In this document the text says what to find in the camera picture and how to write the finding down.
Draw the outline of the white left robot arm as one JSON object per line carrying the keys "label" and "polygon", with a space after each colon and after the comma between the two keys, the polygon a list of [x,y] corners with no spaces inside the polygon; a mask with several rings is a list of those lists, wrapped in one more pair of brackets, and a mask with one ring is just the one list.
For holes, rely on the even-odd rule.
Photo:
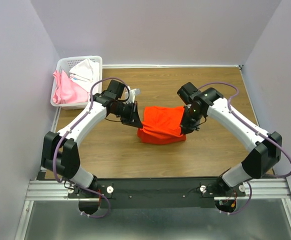
{"label": "white left robot arm", "polygon": [[98,178],[82,167],[79,146],[88,133],[101,121],[113,114],[123,125],[141,129],[136,96],[141,91],[112,77],[106,90],[91,93],[82,112],[58,132],[49,131],[43,139],[41,166],[53,172],[55,179],[66,179],[79,187],[86,198],[98,194]]}

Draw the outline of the orange t shirt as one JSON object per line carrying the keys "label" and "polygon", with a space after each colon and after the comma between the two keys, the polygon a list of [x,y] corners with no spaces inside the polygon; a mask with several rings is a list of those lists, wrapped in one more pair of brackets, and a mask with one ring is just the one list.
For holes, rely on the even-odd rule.
{"label": "orange t shirt", "polygon": [[168,145],[187,140],[181,133],[181,120],[184,108],[147,106],[143,112],[143,128],[137,130],[142,143]]}

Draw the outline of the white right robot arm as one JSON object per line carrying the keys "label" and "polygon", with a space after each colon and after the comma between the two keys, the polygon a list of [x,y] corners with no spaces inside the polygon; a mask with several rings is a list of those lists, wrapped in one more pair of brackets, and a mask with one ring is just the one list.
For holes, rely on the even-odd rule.
{"label": "white right robot arm", "polygon": [[245,147],[247,157],[231,167],[206,190],[220,196],[227,196],[238,184],[262,178],[281,158],[282,136],[255,125],[248,120],[215,88],[198,90],[191,82],[184,84],[177,95],[184,102],[180,122],[181,134],[198,131],[201,119],[212,118],[232,133]]}

